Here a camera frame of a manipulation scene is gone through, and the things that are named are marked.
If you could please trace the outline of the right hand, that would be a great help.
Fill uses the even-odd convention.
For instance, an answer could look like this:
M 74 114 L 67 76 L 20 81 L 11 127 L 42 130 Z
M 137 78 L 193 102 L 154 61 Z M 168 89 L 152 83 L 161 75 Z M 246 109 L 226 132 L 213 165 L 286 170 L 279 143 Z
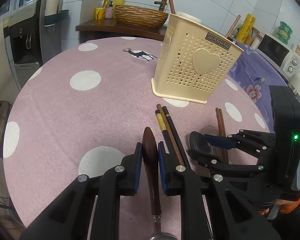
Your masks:
M 298 206 L 300 206 L 300 198 L 299 200 L 293 202 L 290 200 L 282 200 L 278 199 L 275 202 L 275 205 L 279 206 L 279 213 L 281 214 L 289 214 L 292 213 Z

